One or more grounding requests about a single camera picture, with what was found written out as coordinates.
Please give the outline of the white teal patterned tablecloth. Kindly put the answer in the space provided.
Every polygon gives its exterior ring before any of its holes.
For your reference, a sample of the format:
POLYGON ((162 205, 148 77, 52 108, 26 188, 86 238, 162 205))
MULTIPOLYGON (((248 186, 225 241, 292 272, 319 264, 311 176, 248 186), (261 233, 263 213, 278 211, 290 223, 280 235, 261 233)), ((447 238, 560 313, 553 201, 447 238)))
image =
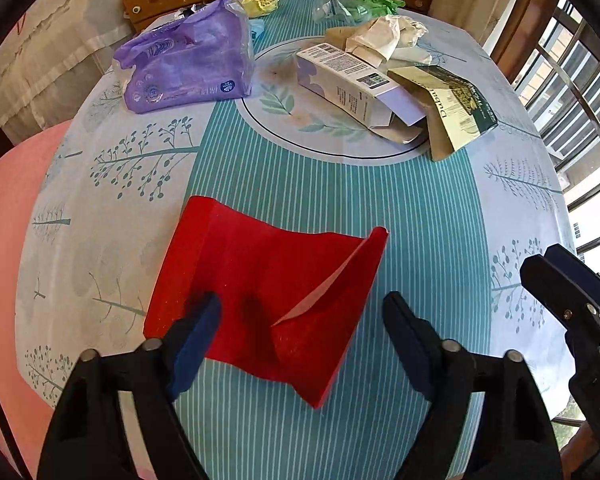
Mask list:
POLYGON ((79 353, 134 349, 186 200, 210 196, 282 229, 388 245, 332 391, 310 408, 290 387, 208 361, 175 408, 215 479, 389 479, 427 411, 382 326, 397 290, 473 352, 520 351, 547 411, 569 399, 562 326, 519 281, 524 258, 571 229, 550 155, 505 77, 464 30, 426 18, 422 46, 470 80, 498 125, 441 162, 397 148, 296 81, 321 38, 312 0, 280 0, 254 45, 246 100, 137 115, 113 73, 81 106, 50 163, 16 296, 21 377, 57 402, 79 353))

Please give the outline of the metal window grille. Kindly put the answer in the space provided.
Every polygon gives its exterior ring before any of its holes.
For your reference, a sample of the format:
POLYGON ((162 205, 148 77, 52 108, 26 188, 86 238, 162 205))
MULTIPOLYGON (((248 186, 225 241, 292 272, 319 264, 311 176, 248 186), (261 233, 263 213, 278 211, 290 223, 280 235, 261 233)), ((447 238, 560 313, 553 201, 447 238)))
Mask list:
POLYGON ((569 0, 516 0, 492 55, 510 87, 477 167, 489 208, 491 349, 519 350, 547 411, 577 417, 564 331, 519 272, 554 244, 600 272, 600 40, 569 0))

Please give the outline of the green beige paper box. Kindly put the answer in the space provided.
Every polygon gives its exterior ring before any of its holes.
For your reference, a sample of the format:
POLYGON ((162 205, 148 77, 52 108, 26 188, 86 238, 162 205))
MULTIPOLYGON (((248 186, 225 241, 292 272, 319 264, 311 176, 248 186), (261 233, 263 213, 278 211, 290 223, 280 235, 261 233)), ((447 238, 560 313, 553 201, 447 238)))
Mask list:
POLYGON ((498 118, 480 90, 441 66, 389 68, 388 75, 424 109, 434 162, 448 158, 498 125, 498 118))

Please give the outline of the pink bed sheet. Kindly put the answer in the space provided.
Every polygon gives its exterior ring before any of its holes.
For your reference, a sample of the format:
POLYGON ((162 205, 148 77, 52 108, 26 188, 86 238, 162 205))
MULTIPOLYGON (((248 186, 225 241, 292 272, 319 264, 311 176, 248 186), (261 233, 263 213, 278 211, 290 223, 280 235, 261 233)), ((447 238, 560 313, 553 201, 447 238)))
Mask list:
POLYGON ((0 402, 32 474, 53 409, 20 376, 15 349, 15 300, 20 257, 46 170, 71 122, 62 122, 0 158, 0 402))

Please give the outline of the white purple carton box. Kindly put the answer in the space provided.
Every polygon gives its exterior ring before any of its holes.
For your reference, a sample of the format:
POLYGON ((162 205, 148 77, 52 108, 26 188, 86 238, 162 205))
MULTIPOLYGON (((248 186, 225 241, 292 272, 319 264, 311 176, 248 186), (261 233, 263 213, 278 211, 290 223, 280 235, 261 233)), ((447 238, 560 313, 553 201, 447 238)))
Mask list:
POLYGON ((368 128, 389 127, 396 116, 411 127, 426 112, 411 93, 354 55, 322 42, 296 53, 300 86, 340 107, 368 128))

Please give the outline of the purple plastic tissue pack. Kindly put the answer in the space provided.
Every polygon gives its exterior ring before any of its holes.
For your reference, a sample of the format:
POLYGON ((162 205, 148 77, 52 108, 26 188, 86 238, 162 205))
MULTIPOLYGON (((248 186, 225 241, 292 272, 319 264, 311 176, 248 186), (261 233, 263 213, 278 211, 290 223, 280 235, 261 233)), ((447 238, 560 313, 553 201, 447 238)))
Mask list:
POLYGON ((135 114, 244 98, 254 71, 248 16, 237 0, 215 0, 122 44, 112 66, 135 114))

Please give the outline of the crumpled white paper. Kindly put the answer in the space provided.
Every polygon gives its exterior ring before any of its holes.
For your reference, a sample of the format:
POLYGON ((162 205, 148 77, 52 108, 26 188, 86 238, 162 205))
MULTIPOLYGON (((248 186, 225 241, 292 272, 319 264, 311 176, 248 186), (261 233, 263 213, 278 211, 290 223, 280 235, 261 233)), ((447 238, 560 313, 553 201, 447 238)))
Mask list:
POLYGON ((428 32, 406 15, 385 15, 356 27, 329 28, 325 41, 374 67, 391 60, 428 65, 431 55, 418 45, 428 32))

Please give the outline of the white lace cloth cover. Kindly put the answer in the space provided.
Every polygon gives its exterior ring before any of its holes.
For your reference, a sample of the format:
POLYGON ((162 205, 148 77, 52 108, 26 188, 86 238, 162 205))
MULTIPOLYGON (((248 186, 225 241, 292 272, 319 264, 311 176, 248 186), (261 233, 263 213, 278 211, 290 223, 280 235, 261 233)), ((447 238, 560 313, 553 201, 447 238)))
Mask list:
POLYGON ((0 45, 0 129, 12 144, 76 114, 133 35, 122 0, 36 0, 0 45))

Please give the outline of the crumpled green plastic bag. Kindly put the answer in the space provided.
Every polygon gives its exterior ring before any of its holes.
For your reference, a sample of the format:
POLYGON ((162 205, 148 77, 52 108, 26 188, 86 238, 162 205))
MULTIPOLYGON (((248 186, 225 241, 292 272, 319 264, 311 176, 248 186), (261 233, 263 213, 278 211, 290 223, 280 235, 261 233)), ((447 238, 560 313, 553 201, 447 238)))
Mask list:
POLYGON ((397 14, 399 9, 406 6, 404 0, 358 0, 365 9, 373 15, 374 18, 379 18, 383 15, 397 14))

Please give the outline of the clear crumpled plastic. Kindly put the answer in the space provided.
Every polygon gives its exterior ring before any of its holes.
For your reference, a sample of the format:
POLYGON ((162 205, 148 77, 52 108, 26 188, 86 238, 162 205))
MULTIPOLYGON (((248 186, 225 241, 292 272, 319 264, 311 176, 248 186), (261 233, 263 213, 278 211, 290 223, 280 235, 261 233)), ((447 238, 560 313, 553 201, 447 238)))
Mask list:
POLYGON ((372 14, 358 0, 313 0, 311 16, 315 23, 336 21, 354 26, 365 23, 372 14))

